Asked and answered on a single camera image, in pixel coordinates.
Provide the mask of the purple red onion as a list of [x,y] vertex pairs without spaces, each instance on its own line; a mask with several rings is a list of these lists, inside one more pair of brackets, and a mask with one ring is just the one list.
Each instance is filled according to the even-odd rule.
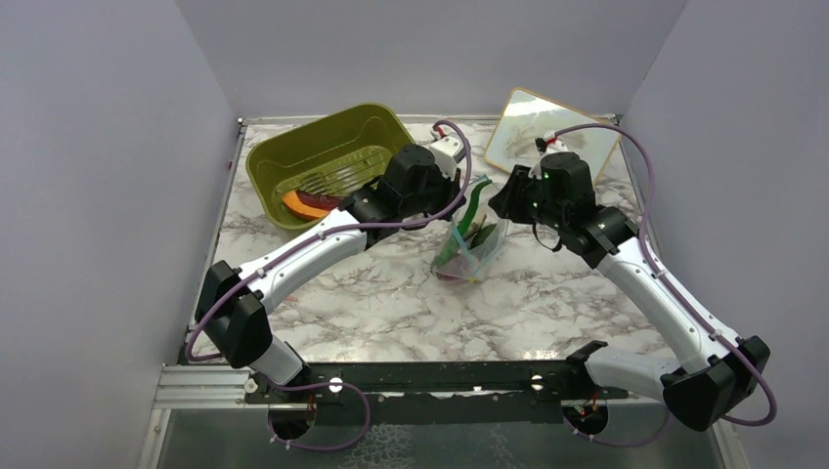
[[457,254],[441,266],[437,273],[448,280],[474,281],[480,266],[481,263],[477,257]]

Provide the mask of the dark green avocado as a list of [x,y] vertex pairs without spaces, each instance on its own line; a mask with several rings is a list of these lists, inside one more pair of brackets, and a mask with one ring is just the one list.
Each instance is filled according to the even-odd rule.
[[469,249],[476,249],[479,246],[486,244],[491,238],[498,239],[499,234],[499,225],[498,224],[488,224],[483,226],[479,229],[475,236],[471,239],[469,243]]

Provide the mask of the silver toy fish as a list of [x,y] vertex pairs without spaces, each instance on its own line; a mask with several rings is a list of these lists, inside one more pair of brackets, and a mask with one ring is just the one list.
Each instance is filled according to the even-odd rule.
[[487,219],[486,213],[477,214],[469,224],[463,239],[465,242],[470,242],[477,234],[477,232],[485,225]]

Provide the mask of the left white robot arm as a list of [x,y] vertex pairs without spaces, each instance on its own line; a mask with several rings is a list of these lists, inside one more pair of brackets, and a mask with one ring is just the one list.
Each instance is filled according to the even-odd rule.
[[197,301],[196,328],[186,345],[188,361],[198,361],[195,340],[205,333],[231,367],[264,374],[284,401],[302,397],[306,364],[274,335],[269,313],[329,267],[398,231],[450,220],[464,203],[470,154],[463,137],[445,137],[425,147],[406,145],[381,176],[347,195],[311,230],[239,267],[225,261],[213,264]]

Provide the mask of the green chili pepper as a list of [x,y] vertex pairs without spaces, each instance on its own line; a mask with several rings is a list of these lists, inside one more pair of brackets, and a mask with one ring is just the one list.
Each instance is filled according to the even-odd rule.
[[433,262],[433,266],[435,268],[444,266],[454,255],[458,253],[460,245],[464,241],[463,237],[468,233],[469,228],[477,215],[481,193],[491,184],[491,179],[488,177],[482,177],[474,186],[467,201],[465,212],[463,213],[460,221],[456,224],[456,229],[451,232],[449,238]]

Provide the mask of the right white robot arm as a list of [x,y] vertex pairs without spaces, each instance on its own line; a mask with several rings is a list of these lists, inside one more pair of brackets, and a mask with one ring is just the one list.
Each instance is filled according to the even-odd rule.
[[764,384],[770,349],[718,320],[659,264],[622,210],[596,201],[589,165],[573,152],[516,165],[489,201],[502,219],[558,235],[557,249],[580,256],[620,288],[674,353],[657,359],[593,341],[572,354],[566,389],[586,398],[600,387],[662,402],[685,427],[705,431]]

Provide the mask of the clear zip top bag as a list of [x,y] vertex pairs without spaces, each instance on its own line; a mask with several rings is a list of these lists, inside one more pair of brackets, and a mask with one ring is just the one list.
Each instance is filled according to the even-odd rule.
[[[456,229],[456,224],[460,221],[461,217],[463,216],[463,213],[465,212],[466,204],[467,204],[467,201],[470,197],[470,193],[471,193],[472,189],[474,188],[474,186],[480,181],[480,179],[482,177],[486,177],[486,176],[478,177],[478,178],[476,178],[475,180],[472,181],[471,187],[465,193],[466,203],[460,209],[459,213],[454,216],[451,224],[449,225],[449,227],[446,230],[445,235],[443,236],[442,243],[441,243],[440,247],[437,249],[436,255],[434,256],[434,258],[433,258],[433,260],[430,264],[430,273],[432,275],[434,275],[435,277],[437,277],[439,280],[442,280],[442,281],[445,281],[445,282],[453,282],[453,283],[464,282],[463,280],[448,280],[444,277],[441,277],[437,273],[437,270],[439,268],[435,268],[433,266],[433,262],[434,262],[436,256],[438,255],[438,253],[440,252],[440,250],[442,249],[442,247],[444,246],[444,244],[446,243],[446,241],[449,238],[451,232]],[[469,243],[470,242],[463,241],[461,243],[460,249],[458,250],[458,253],[457,253],[457,254],[475,256],[480,260],[481,266],[480,266],[479,270],[477,271],[476,279],[474,281],[469,281],[469,282],[482,281],[486,277],[486,275],[490,271],[492,265],[494,264],[494,262],[500,256],[500,254],[502,252],[502,246],[504,244],[504,240],[505,240],[505,237],[506,237],[508,222],[507,222],[507,220],[500,219],[488,205],[489,200],[499,192],[499,189],[500,189],[500,186],[492,180],[492,184],[490,186],[488,186],[487,188],[485,188],[481,193],[480,203],[479,203],[479,207],[478,207],[478,211],[477,211],[477,214],[479,214],[479,213],[486,213],[487,214],[487,219],[486,219],[486,222],[485,222],[484,226],[486,226],[488,224],[493,224],[493,223],[499,225],[499,231],[500,232],[498,234],[498,239],[492,239],[491,238],[486,244],[484,244],[482,246],[479,246],[476,249],[469,249]]]

